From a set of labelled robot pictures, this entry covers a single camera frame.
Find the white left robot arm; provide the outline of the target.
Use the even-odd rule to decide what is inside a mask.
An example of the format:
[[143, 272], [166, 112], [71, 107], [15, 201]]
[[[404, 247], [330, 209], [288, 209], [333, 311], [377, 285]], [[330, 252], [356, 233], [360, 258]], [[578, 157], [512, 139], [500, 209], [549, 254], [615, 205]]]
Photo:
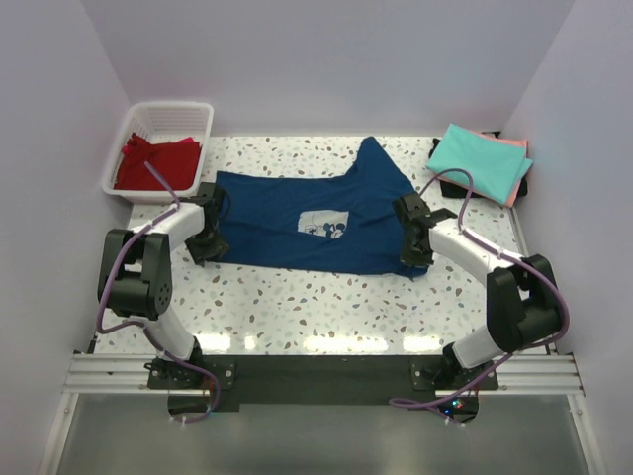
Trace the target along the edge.
[[220, 222], [230, 206], [224, 188], [204, 183], [197, 195], [177, 200], [144, 225], [112, 229], [105, 236], [97, 333], [141, 329], [157, 357], [172, 361], [169, 374], [183, 388], [203, 381], [205, 364], [197, 339], [185, 330], [171, 305], [171, 254], [184, 245], [198, 266], [223, 257], [228, 244]]

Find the navy blue t-shirt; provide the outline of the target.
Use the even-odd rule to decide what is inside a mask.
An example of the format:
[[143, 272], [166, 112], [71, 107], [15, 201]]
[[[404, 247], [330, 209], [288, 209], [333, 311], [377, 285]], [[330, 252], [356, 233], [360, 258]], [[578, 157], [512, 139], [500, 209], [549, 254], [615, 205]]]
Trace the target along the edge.
[[272, 178], [220, 171], [228, 194], [220, 231], [226, 263], [416, 279], [426, 267], [401, 261], [405, 231], [393, 204], [414, 188], [369, 137], [331, 178]]

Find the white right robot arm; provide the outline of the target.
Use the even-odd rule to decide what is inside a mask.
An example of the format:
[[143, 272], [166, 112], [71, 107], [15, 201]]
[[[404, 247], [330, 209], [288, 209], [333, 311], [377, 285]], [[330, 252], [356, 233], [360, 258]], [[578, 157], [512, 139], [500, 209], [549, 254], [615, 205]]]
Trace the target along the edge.
[[447, 386], [464, 388], [493, 358], [565, 334], [569, 309], [547, 258], [510, 252], [464, 226], [462, 214], [432, 211], [415, 193], [393, 207], [404, 228], [404, 265], [428, 268], [440, 254], [486, 289], [486, 322], [442, 350], [440, 375]]

